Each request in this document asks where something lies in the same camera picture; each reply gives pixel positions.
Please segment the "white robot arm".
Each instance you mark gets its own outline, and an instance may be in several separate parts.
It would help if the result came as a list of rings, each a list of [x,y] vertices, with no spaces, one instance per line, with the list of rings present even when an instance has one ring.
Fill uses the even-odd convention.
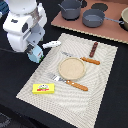
[[[24,52],[28,45],[35,47],[45,34],[45,10],[36,0],[8,0],[9,13],[3,24],[8,41],[16,52]]]

